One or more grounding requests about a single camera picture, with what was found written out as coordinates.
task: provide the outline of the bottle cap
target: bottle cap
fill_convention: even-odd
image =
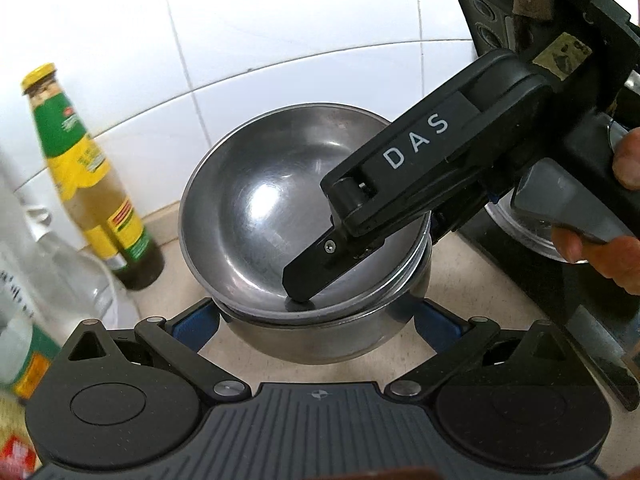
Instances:
[[[45,63],[44,65],[40,65],[36,70],[32,70],[22,80],[22,92],[26,92],[27,89],[35,85],[41,79],[44,79],[46,76],[53,74],[56,71],[56,66],[53,63]]]

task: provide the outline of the screw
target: screw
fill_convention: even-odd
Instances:
[[[244,392],[244,384],[240,381],[220,381],[213,391],[221,397],[236,397]]]
[[[389,390],[398,397],[415,397],[422,387],[415,381],[394,381],[389,386]]]

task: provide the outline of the tile grout line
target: tile grout line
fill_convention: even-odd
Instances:
[[[166,10],[169,14],[169,22],[171,23],[171,31],[174,35],[175,46],[178,49],[178,56],[180,57],[180,63],[182,65],[182,71],[184,72],[184,78],[187,80],[187,86],[189,87],[189,94],[191,94],[191,102],[193,102],[193,106],[196,110],[196,115],[198,116],[198,122],[200,123],[200,127],[202,128],[202,133],[207,141],[207,144],[211,148],[213,143],[211,142],[211,137],[209,135],[209,131],[207,130],[207,126],[204,122],[204,118],[202,117],[202,112],[200,110],[200,105],[198,104],[198,100],[196,99],[196,95],[194,93],[193,82],[191,81],[191,77],[189,76],[189,71],[187,70],[187,62],[184,59],[184,52],[182,51],[182,45],[180,44],[180,39],[178,38],[178,31],[175,28],[174,15],[171,12],[171,5],[169,4],[169,0],[164,0],[166,3]]]
[[[422,45],[422,9],[420,8],[420,0],[415,0],[418,7],[418,30],[420,31],[420,82],[422,84],[422,97],[424,97],[424,48]]]
[[[263,69],[265,69],[265,68],[271,68],[271,67],[273,67],[273,66],[278,66],[278,65],[281,65],[281,64],[285,64],[285,63],[288,63],[288,62],[291,62],[291,61],[299,61],[299,60],[301,60],[301,59],[308,59],[308,58],[310,58],[310,57],[315,57],[315,56],[324,56],[324,54],[335,54],[336,52],[346,52],[346,51],[348,51],[348,50],[359,50],[359,49],[361,49],[361,48],[372,48],[372,47],[376,47],[376,46],[388,46],[388,45],[397,45],[397,44],[420,43],[420,68],[421,68],[421,70],[422,70],[422,86],[424,86],[424,59],[423,59],[423,56],[422,56],[422,44],[423,44],[423,43],[437,43],[437,42],[441,42],[441,43],[449,43],[449,42],[451,42],[451,41],[471,41],[471,40],[469,40],[469,39],[462,39],[462,38],[453,39],[453,40],[407,40],[407,41],[395,41],[395,42],[393,42],[393,43],[378,43],[378,44],[370,44],[370,45],[363,45],[363,46],[350,46],[350,47],[347,47],[347,48],[340,48],[340,49],[338,49],[338,50],[332,50],[332,51],[330,51],[330,52],[320,52],[320,53],[318,53],[318,54],[312,54],[311,56],[303,56],[303,57],[297,57],[297,58],[295,58],[295,59],[287,59],[287,60],[284,60],[284,61],[279,61],[278,63],[273,63],[273,64],[270,64],[270,65],[267,65],[267,66],[261,66],[260,68],[256,68],[255,70],[251,70],[251,73],[253,73],[253,72],[258,72],[258,70],[263,70]],[[179,99],[180,97],[185,97],[185,95],[188,95],[188,94],[191,94],[192,99],[194,99],[194,104],[195,104],[195,106],[196,106],[196,110],[197,110],[197,112],[198,112],[198,118],[199,118],[200,120],[202,120],[202,117],[201,117],[201,115],[200,115],[200,107],[198,106],[198,103],[197,103],[197,101],[195,100],[195,95],[194,95],[194,94],[195,94],[195,92],[196,92],[196,91],[198,91],[198,90],[202,90],[203,88],[206,88],[207,86],[213,86],[213,85],[215,85],[215,84],[222,83],[222,82],[224,82],[224,81],[228,81],[229,79],[233,79],[233,78],[235,78],[235,77],[238,77],[238,76],[241,76],[241,75],[245,75],[245,74],[247,74],[247,73],[249,73],[249,72],[242,72],[242,73],[239,73],[239,74],[234,74],[234,75],[232,75],[232,76],[225,77],[225,78],[219,79],[219,80],[217,80],[217,81],[213,81],[213,82],[211,82],[211,83],[206,83],[206,84],[201,85],[201,86],[199,86],[199,87],[197,87],[197,88],[193,88],[193,89],[191,89],[191,90],[187,90],[186,92],[182,92],[182,93],[177,94],[177,95],[175,95],[175,96],[173,96],[173,97],[170,97],[170,98],[168,98],[168,99],[165,99],[164,101],[161,101],[161,102],[159,102],[159,103],[157,103],[157,104],[155,104],[155,105],[153,105],[153,106],[151,106],[151,107],[149,107],[149,108],[145,108],[144,110],[140,110],[138,113],[135,113],[135,114],[133,114],[132,116],[126,117],[125,119],[121,120],[119,123],[114,124],[113,126],[110,126],[109,128],[107,128],[106,130],[103,130],[103,131],[101,131],[101,132],[99,132],[99,133],[95,134],[94,136],[92,136],[92,139],[97,139],[97,138],[98,138],[98,137],[100,137],[101,135],[103,135],[103,134],[106,134],[106,133],[110,132],[111,130],[113,130],[113,129],[114,129],[114,128],[116,128],[117,126],[120,126],[121,124],[126,123],[127,121],[130,121],[130,120],[135,119],[136,117],[138,117],[138,116],[140,116],[140,115],[142,115],[142,114],[145,114],[145,113],[147,113],[147,112],[150,112],[150,111],[151,111],[151,110],[153,110],[154,108],[157,108],[157,107],[159,107],[159,106],[165,105],[165,104],[167,104],[167,103],[169,103],[169,102],[173,101],[174,99]],[[28,177],[28,178],[27,178],[27,179],[26,179],[22,184],[20,184],[20,186],[18,186],[18,187],[14,190],[14,192],[15,192],[15,191],[17,191],[17,190],[19,190],[19,189],[20,189],[21,187],[23,187],[25,184],[27,184],[27,182],[28,182],[28,181],[30,181],[32,178],[35,178],[35,177],[37,177],[39,174],[41,174],[43,171],[46,171],[46,169],[47,169],[47,168],[42,168],[41,170],[38,170],[36,173],[32,174],[32,175],[31,175],[30,177]]]

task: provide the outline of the red label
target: red label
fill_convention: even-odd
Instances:
[[[116,214],[116,216],[111,221],[117,226],[120,225],[129,214],[129,211],[131,211],[131,208],[132,208],[131,202],[127,200],[124,204],[122,204],[122,208],[120,208],[120,211]]]
[[[4,444],[0,453],[0,479],[22,480],[33,473],[36,453],[29,444],[14,434]]]

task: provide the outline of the brown tape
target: brown tape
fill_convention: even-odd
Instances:
[[[554,18],[554,0],[513,0],[513,13],[550,22]]]
[[[546,68],[560,81],[564,81],[584,63],[592,52],[578,38],[563,32],[534,58],[533,63]]]

